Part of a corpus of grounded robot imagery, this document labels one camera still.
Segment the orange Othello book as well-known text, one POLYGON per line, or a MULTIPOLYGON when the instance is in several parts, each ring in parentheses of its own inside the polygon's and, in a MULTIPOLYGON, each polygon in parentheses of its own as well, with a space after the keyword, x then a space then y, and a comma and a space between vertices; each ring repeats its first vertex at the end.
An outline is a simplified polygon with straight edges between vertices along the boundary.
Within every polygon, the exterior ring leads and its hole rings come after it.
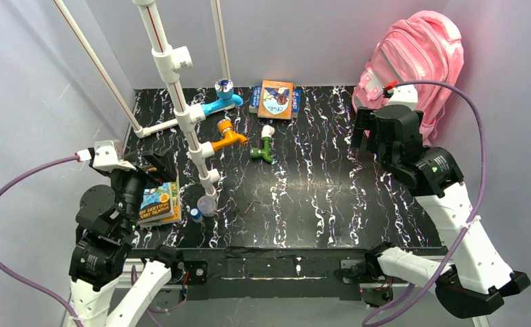
POLYGON ((292 118, 294 85, 291 82, 263 80, 258 117, 289 120, 292 118))

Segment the pink student backpack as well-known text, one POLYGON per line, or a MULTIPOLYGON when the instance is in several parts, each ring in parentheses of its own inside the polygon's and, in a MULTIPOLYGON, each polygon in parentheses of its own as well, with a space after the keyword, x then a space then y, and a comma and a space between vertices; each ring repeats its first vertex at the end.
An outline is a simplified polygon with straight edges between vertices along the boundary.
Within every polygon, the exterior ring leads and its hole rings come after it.
POLYGON ((352 105, 377 109, 385 105, 383 87, 416 80, 416 109, 424 113, 420 126, 424 143, 437 136, 451 91, 429 81, 454 85, 464 65, 464 48, 457 25, 445 15, 423 10, 394 23, 376 46, 352 94, 352 105))

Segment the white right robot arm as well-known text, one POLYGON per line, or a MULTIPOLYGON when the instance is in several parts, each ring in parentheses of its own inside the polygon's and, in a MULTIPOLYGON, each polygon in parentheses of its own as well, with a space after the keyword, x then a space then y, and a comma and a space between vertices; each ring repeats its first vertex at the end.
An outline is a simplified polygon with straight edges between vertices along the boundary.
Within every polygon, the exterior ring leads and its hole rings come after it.
POLYGON ((489 315, 530 286, 498 254, 474 212, 464 176, 444 148, 423 144, 423 113, 404 105, 356 110, 352 145, 364 144, 422 206, 449 249, 441 262, 383 242, 365 253, 369 277, 397 277, 433 291, 460 319, 489 315))

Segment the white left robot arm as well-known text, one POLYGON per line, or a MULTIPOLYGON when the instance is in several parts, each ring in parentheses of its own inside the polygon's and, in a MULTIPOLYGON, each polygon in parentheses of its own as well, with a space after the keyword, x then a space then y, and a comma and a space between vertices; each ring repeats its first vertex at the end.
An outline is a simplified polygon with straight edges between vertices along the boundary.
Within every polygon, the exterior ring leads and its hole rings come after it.
POLYGON ((135 326, 155 295, 184 269, 183 252, 160 245, 125 298, 110 309, 125 261, 133 248, 140 207, 146 189, 177 179, 172 151, 146 151, 145 166, 127 160, 115 140, 99 141, 86 151, 83 160, 108 177, 108 185, 95 185, 84 192, 76 214, 76 246, 69 276, 69 325, 135 326))

